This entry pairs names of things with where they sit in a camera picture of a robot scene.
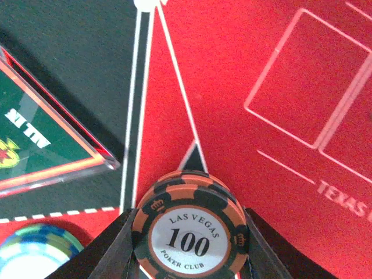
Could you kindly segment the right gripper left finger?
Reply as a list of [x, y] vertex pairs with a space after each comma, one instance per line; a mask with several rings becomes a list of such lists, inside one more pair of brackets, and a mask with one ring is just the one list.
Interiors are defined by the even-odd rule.
[[137, 212], [137, 209], [123, 212], [48, 278], [122, 278], [133, 253], [132, 224]]

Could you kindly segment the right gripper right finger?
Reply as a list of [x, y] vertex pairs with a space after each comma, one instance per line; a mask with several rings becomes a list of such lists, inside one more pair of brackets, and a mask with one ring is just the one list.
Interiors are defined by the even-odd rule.
[[249, 229], [248, 260], [241, 278], [334, 278], [292, 246], [254, 210], [245, 209]]

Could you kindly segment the green chips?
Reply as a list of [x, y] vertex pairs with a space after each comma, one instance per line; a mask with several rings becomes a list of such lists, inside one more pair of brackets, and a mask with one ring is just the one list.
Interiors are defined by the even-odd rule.
[[1, 278], [46, 278], [83, 249], [64, 228], [43, 223], [25, 226], [1, 244]]

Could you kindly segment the orange brown poker chip stack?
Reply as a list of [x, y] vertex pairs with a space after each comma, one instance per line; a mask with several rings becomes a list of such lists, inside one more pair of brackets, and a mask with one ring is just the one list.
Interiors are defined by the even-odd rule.
[[202, 171], [158, 179], [137, 205], [131, 230], [135, 256], [153, 278], [232, 278], [248, 258], [243, 208]]

